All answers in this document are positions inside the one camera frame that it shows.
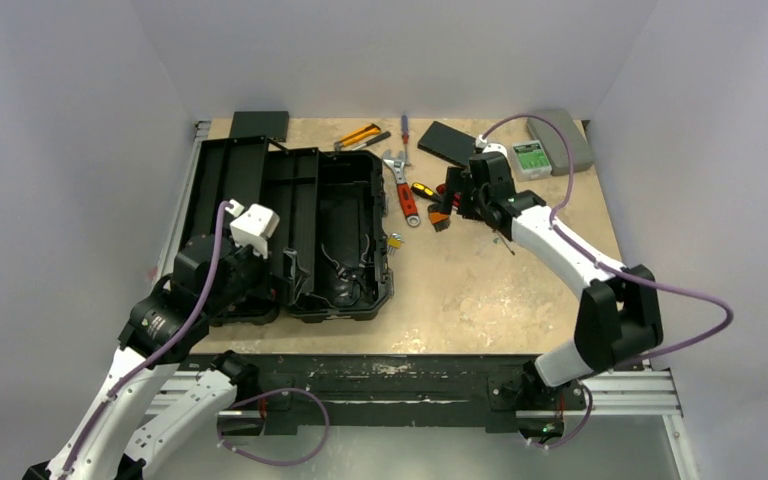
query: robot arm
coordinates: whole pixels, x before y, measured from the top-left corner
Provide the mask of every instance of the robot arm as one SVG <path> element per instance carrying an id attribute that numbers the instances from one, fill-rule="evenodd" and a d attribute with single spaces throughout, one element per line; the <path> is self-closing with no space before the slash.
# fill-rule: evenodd
<path id="1" fill-rule="evenodd" d="M 221 410 L 260 394 L 257 375 L 257 367 L 233 351 L 217 356 L 193 388 L 130 437 L 125 456 L 142 464 L 140 478 L 154 478 L 160 465 Z"/>
<path id="2" fill-rule="evenodd" d="M 460 193 L 458 214 L 481 220 L 501 235 L 536 255 L 579 299 L 575 334 L 554 350 L 523 366 L 523 392 L 549 394 L 575 379 L 601 373 L 663 340 L 660 309 L 654 290 L 624 282 L 600 269 L 601 264 L 654 280 L 638 265 L 627 268 L 584 241 L 558 220 L 534 192 L 517 192 L 500 145 L 490 144 L 470 159 L 468 169 L 450 167 L 441 213 L 450 214 Z M 573 247 L 555 229 L 563 229 Z"/>
<path id="3" fill-rule="evenodd" d="M 231 401 L 227 397 L 232 390 L 235 391 L 235 388 L 228 386 L 234 383 L 229 384 L 227 376 L 209 372 L 205 382 L 209 382 L 206 385 L 210 386 L 204 388 L 212 389 L 215 382 L 224 382 L 219 389 L 220 394 L 214 397 L 211 393 L 202 397 L 203 392 L 193 392 L 185 406 L 182 404 L 168 415 L 159 416 L 163 417 L 160 420 L 155 419 L 156 423 L 151 426 L 154 433 L 146 433 L 145 437 L 140 435 L 140 432 L 147 432 L 148 426 L 137 431 L 152 398 L 175 373 L 192 346 L 207 335 L 210 319 L 260 285 L 267 274 L 267 240 L 278 224 L 277 215 L 259 205 L 252 205 L 244 213 L 243 207 L 234 201 L 227 211 L 236 217 L 230 225 L 233 240 L 222 237 L 218 242 L 216 275 L 195 321 L 177 343 L 171 348 L 166 346 L 173 336 L 184 330 L 188 317 L 199 302 L 216 243 L 214 236 L 203 236 L 189 242 L 175 257 L 173 273 L 161 278 L 151 294 L 133 307 L 119 335 L 119 349 L 114 353 L 105 382 L 80 425 L 60 452 L 48 462 L 43 470 L 48 473 L 40 475 L 39 469 L 32 467 L 36 470 L 29 471 L 25 478 L 128 478 L 122 475 L 123 469 L 134 468 L 134 462 L 138 460 L 142 460 L 141 464 L 148 464 L 151 459 L 165 458 L 191 432 L 190 425 L 195 417 L 211 415 L 211 412 L 215 413 L 233 401 L 234 396 L 231 396 Z M 111 398 L 114 385 L 160 351 L 165 353 L 154 364 L 133 375 Z M 173 418 L 173 415 L 184 411 L 188 413 L 183 419 Z M 167 438 L 172 441 L 164 446 Z M 128 460 L 128 455 L 123 457 L 126 447 L 128 453 L 139 454 L 136 458 L 131 457 L 133 461 Z"/>

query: black case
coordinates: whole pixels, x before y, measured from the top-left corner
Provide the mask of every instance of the black case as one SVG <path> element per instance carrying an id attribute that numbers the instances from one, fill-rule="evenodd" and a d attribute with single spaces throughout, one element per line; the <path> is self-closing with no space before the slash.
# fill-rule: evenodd
<path id="1" fill-rule="evenodd" d="M 475 137 L 437 121 L 428 127 L 416 146 L 424 152 L 464 168 L 469 168 L 469 157 L 476 153 Z"/>
<path id="2" fill-rule="evenodd" d="M 276 142 L 287 141 L 290 112 L 234 112 L 228 138 L 264 136 Z"/>
<path id="3" fill-rule="evenodd" d="M 269 151 L 270 145 L 278 150 Z M 219 203 L 231 198 L 271 208 L 280 221 L 269 241 L 271 275 L 215 318 L 214 326 L 269 323 L 280 307 L 305 322 L 371 320 L 391 296 L 383 168 L 372 153 L 289 150 L 265 137 L 204 141 L 180 246 L 209 235 Z M 342 281 L 322 247 L 343 266 L 358 268 L 367 236 L 369 266 L 362 281 Z M 294 252 L 297 262 L 285 251 Z"/>

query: gray box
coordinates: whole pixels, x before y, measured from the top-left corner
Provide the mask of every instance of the gray box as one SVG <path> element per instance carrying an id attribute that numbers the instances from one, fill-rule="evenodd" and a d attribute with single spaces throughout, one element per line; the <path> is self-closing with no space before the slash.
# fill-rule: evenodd
<path id="1" fill-rule="evenodd" d="M 564 133 L 567 142 L 570 144 L 573 158 L 575 159 L 574 166 L 576 172 L 583 172 L 593 166 L 593 161 L 595 159 L 593 150 L 590 149 L 587 140 L 578 130 L 578 127 L 575 125 L 575 122 L 572 121 L 572 117 L 566 110 L 555 108 L 550 110 L 539 110 L 533 113 L 551 121 Z M 543 150 L 546 152 L 546 157 L 549 158 L 549 163 L 552 164 L 552 175 L 569 175 L 569 159 L 567 158 L 564 144 L 561 142 L 561 137 L 552 130 L 552 127 L 540 120 L 529 118 L 526 125 L 528 133 L 532 138 L 540 140 L 540 143 L 543 144 Z"/>

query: toolbox tray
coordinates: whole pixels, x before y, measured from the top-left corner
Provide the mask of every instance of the toolbox tray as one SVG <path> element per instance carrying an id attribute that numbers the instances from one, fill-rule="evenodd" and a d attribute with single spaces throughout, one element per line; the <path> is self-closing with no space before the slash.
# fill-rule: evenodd
<path id="1" fill-rule="evenodd" d="M 219 203 L 231 198 L 268 207 L 280 221 L 269 240 L 270 275 L 212 325 L 266 324 L 282 307 L 305 322 L 371 320 L 391 296 L 383 168 L 372 153 L 290 150 L 265 137 L 204 141 L 179 247 L 209 235 Z M 326 254 L 357 279 L 339 278 Z"/>

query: cable connector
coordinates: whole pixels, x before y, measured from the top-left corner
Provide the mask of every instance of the cable connector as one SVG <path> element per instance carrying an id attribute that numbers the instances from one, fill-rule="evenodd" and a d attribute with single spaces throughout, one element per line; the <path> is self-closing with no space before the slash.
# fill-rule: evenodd
<path id="1" fill-rule="evenodd" d="M 219 443 L 216 444 L 216 448 L 224 448 L 225 450 L 230 450 L 234 453 L 239 453 L 237 447 L 235 447 L 234 445 L 231 445 L 225 440 L 220 440 Z"/>
<path id="2" fill-rule="evenodd" d="M 486 147 L 486 146 L 487 146 L 487 139 L 484 138 L 484 135 L 479 135 L 475 139 L 475 148 L 477 148 L 479 150 L 484 150 L 484 147 Z"/>
<path id="3" fill-rule="evenodd" d="M 225 207 L 225 211 L 230 213 L 234 218 L 237 218 L 240 216 L 240 214 L 243 213 L 243 210 L 245 210 L 246 207 L 244 207 L 240 202 L 234 200 L 233 198 L 228 201 L 231 206 Z"/>

